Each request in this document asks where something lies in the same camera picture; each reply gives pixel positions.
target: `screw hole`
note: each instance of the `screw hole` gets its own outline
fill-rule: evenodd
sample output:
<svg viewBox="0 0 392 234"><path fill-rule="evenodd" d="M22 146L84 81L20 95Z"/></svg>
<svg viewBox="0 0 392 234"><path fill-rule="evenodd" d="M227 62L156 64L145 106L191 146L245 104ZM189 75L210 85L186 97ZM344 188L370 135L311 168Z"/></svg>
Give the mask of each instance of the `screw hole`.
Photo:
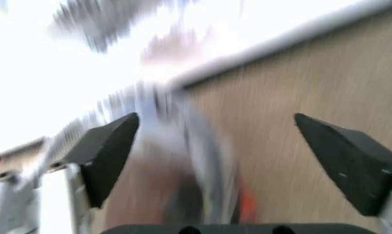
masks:
<svg viewBox="0 0 392 234"><path fill-rule="evenodd" d="M0 174L0 179L1 179L1 178L5 178L5 177L7 177L8 175L9 175L8 172L1 173L1 174Z"/></svg>
<svg viewBox="0 0 392 234"><path fill-rule="evenodd" d="M295 232L287 226L277 226L273 228L273 234L295 234Z"/></svg>
<svg viewBox="0 0 392 234"><path fill-rule="evenodd" d="M192 226L187 226L180 230L178 234L200 234L200 231L197 228L194 228Z"/></svg>
<svg viewBox="0 0 392 234"><path fill-rule="evenodd" d="M57 167L60 167L61 165L62 165L61 162L55 162L55 163L51 164L50 168L57 168Z"/></svg>

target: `wooden surface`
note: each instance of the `wooden surface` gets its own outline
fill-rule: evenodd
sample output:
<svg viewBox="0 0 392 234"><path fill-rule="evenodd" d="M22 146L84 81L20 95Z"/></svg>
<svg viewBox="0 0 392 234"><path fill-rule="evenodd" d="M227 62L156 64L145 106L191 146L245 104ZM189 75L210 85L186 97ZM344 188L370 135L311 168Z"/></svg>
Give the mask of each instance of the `wooden surface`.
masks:
<svg viewBox="0 0 392 234"><path fill-rule="evenodd" d="M362 130L392 150L392 12L223 74L192 94L230 136L259 222L342 222L379 231L326 176L293 114Z"/></svg>

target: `wooden floor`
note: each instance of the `wooden floor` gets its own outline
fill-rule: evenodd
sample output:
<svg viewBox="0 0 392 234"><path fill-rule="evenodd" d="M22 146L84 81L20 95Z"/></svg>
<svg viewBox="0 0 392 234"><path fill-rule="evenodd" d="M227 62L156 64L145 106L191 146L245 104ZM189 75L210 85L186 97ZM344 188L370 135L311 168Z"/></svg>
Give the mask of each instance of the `wooden floor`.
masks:
<svg viewBox="0 0 392 234"><path fill-rule="evenodd" d="M379 231L325 175L293 114L362 130L392 150L392 12L223 74L192 94L232 140L260 222Z"/></svg>

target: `orange object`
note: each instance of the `orange object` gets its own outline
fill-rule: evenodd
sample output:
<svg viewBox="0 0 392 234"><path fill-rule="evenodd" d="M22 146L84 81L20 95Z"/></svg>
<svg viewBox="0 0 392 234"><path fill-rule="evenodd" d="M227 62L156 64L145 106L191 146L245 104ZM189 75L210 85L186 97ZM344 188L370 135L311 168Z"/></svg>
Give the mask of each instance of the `orange object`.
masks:
<svg viewBox="0 0 392 234"><path fill-rule="evenodd" d="M256 222L256 203L254 196L245 186L241 188L241 211L239 223L255 223Z"/></svg>

